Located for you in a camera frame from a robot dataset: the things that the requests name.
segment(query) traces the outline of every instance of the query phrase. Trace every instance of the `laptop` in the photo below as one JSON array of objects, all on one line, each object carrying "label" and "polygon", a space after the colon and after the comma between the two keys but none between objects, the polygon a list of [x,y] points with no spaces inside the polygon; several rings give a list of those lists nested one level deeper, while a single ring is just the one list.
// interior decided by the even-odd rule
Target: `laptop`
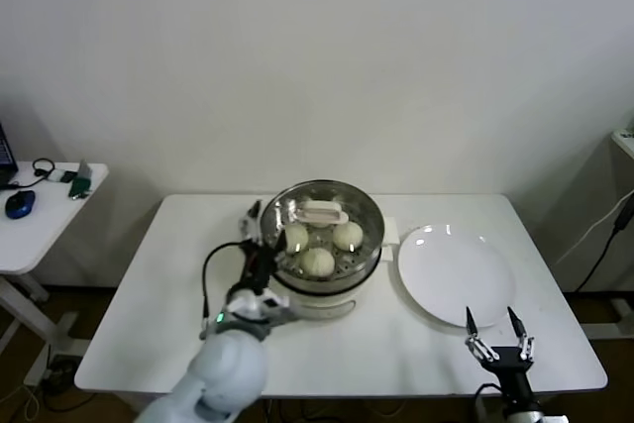
[{"label": "laptop", "polygon": [[18,165],[0,124],[0,187],[10,183],[16,173],[18,173]]}]

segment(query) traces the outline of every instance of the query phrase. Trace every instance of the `blue mouse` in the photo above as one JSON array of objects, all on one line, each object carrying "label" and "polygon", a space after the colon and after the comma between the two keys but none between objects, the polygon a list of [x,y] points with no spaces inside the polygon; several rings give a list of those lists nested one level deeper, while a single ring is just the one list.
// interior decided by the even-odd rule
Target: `blue mouse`
[{"label": "blue mouse", "polygon": [[35,201],[36,192],[33,190],[21,190],[7,198],[4,211],[7,217],[13,218],[14,220],[26,217],[31,213]]}]

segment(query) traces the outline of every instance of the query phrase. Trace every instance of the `table leg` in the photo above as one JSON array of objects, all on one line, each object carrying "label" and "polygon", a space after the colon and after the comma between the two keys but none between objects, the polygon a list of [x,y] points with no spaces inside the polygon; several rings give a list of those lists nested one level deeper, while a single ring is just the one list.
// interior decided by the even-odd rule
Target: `table leg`
[{"label": "table leg", "polygon": [[11,281],[17,282],[29,291],[31,299],[36,302],[46,302],[49,300],[49,293],[30,274],[20,274],[11,276]]},{"label": "table leg", "polygon": [[581,324],[585,335],[592,341],[634,339],[634,311],[625,299],[612,299],[621,320],[605,324]]},{"label": "table leg", "polygon": [[47,370],[48,359],[52,360],[57,355],[83,357],[86,353],[90,341],[68,337],[68,331],[77,319],[76,312],[65,313],[55,323],[2,276],[0,305],[47,342],[27,373],[24,380],[26,385],[35,386],[40,383]]}]

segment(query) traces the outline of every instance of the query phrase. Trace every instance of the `white table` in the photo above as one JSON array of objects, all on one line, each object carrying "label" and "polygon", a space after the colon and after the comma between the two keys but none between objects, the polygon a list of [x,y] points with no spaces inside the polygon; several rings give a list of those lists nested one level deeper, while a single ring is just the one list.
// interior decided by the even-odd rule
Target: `white table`
[{"label": "white table", "polygon": [[[60,162],[57,168],[77,170],[78,163]],[[18,162],[19,172],[13,181],[29,184],[37,179],[30,162]],[[101,163],[92,163],[91,190],[96,190],[108,174],[108,167]],[[43,181],[30,190],[36,192],[36,201],[32,212],[18,220],[7,218],[4,202],[17,190],[5,190],[0,193],[2,207],[0,211],[0,274],[10,276],[31,293],[35,301],[45,301],[48,293],[28,275],[38,265],[42,257],[55,243],[74,216],[86,203],[86,199],[68,198],[69,183]],[[56,354],[82,356],[88,341],[70,339],[68,329],[76,319],[76,313],[66,313],[58,323],[49,319],[31,300],[23,296],[11,283],[0,275],[0,305],[16,317],[2,339],[0,352],[7,345],[22,323],[52,346],[52,356]],[[25,384],[35,385],[46,369],[46,350],[42,350],[27,377]]]},{"label": "white table", "polygon": [[[200,272],[216,245],[239,238],[250,195],[167,197],[137,251],[76,375],[91,391],[169,392],[200,348]],[[537,392],[602,388],[607,377],[577,319],[508,200],[501,195],[376,195],[401,238],[425,224],[453,223],[488,237],[518,282],[513,305],[536,337],[529,378]],[[228,250],[209,267],[220,309],[242,267]],[[396,264],[380,264],[357,308],[334,321],[297,322],[264,341],[264,396],[441,396],[473,394],[493,376],[465,347],[466,331],[444,325],[404,291]],[[509,321],[485,329],[494,345],[516,343]]]}]

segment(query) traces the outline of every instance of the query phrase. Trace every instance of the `floor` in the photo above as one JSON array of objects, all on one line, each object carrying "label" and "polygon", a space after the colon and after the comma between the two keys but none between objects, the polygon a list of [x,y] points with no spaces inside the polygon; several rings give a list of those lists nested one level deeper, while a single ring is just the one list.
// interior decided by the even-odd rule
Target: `floor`
[{"label": "floor", "polygon": [[[112,293],[98,291],[54,291],[44,305],[45,312],[54,320],[66,310],[78,310],[72,336],[90,338],[103,316]],[[582,322],[606,322],[616,320],[615,313],[606,301],[576,298],[571,301]],[[11,322],[8,314],[0,309],[0,333]],[[594,343],[609,375],[606,390],[590,393],[559,395],[544,404],[551,415],[565,414],[571,422],[628,421],[634,413],[634,341]],[[0,356],[0,423],[22,423],[26,391],[20,390],[13,397],[3,397],[22,382],[31,362],[42,347],[39,338],[21,327],[8,348]],[[81,403],[89,396],[74,389],[52,398],[50,406],[69,407]],[[302,421],[302,412],[312,420],[337,423],[366,421],[379,422],[468,422],[471,421],[471,403],[466,398],[408,399],[408,400],[277,400],[258,402],[239,418],[240,423],[264,422],[264,413],[272,404],[269,421],[290,423]],[[41,405],[37,421],[40,423],[129,423],[135,414],[128,406],[108,394],[98,394],[86,405],[67,413],[52,413]]]}]

